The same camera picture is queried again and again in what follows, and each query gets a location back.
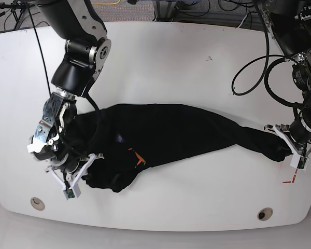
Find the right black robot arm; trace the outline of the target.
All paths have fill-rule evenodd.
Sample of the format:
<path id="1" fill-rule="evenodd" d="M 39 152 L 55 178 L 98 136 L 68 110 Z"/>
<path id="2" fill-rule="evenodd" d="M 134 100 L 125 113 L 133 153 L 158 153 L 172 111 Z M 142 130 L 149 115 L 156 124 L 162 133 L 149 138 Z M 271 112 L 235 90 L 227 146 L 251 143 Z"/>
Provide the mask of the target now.
<path id="1" fill-rule="evenodd" d="M 65 54 L 48 85 L 43 115 L 27 150 L 62 186 L 67 198 L 79 195 L 78 182 L 100 158 L 91 152 L 95 137 L 75 137 L 72 123 L 77 116 L 76 99 L 90 99 L 89 90 L 99 77 L 111 49 L 107 29 L 90 1 L 35 1 L 35 6 L 54 31 L 65 40 Z"/>

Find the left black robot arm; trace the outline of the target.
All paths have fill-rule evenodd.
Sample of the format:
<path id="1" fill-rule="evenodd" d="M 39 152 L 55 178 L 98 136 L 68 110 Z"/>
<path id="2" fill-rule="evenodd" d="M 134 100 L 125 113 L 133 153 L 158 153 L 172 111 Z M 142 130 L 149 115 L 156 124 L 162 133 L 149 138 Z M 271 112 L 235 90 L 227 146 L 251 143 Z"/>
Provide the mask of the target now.
<path id="1" fill-rule="evenodd" d="M 283 106 L 294 111 L 294 121 L 281 132 L 292 142 L 295 149 L 307 155 L 311 144 L 311 25 L 302 19 L 304 7 L 309 1 L 252 1 L 259 16 L 266 43 L 262 75 L 258 81 L 241 95 L 252 92 L 260 83 L 268 94 Z M 278 96 L 269 84 L 273 68 L 292 61 L 292 79 L 301 91 L 303 102 L 289 102 Z"/>

